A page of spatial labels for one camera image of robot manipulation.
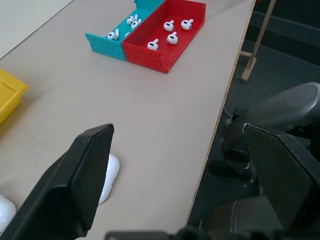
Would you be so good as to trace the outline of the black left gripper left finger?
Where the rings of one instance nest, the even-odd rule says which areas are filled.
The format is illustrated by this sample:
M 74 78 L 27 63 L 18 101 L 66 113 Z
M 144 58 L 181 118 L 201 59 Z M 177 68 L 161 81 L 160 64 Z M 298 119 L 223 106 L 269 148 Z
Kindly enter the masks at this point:
M 41 176 L 0 238 L 75 240 L 92 228 L 105 183 L 111 123 L 87 129 Z

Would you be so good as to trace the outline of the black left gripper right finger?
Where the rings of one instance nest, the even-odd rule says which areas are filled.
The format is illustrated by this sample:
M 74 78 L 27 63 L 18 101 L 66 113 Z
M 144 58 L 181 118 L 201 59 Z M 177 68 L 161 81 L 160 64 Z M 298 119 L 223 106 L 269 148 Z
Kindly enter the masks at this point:
M 320 163 L 292 135 L 244 124 L 257 177 L 285 230 L 320 230 Z

